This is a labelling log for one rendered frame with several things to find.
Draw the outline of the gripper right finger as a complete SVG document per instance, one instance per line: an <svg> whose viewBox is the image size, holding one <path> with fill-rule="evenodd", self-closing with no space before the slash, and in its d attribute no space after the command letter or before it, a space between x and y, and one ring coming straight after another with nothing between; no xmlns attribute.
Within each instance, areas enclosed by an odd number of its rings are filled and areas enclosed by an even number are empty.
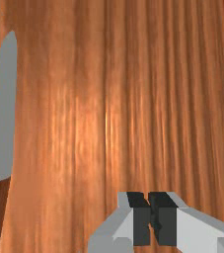
<svg viewBox="0 0 224 253"><path fill-rule="evenodd" d="M182 253L224 253L224 222L189 207L175 192L150 192L151 226L160 246Z"/></svg>

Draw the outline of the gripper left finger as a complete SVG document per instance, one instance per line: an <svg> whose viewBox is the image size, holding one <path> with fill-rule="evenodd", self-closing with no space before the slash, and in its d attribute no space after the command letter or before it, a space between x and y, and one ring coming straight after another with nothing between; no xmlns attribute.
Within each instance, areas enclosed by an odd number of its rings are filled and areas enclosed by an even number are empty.
<svg viewBox="0 0 224 253"><path fill-rule="evenodd" d="M119 192L117 208L91 235L88 253L134 253L150 244L150 206L140 192Z"/></svg>

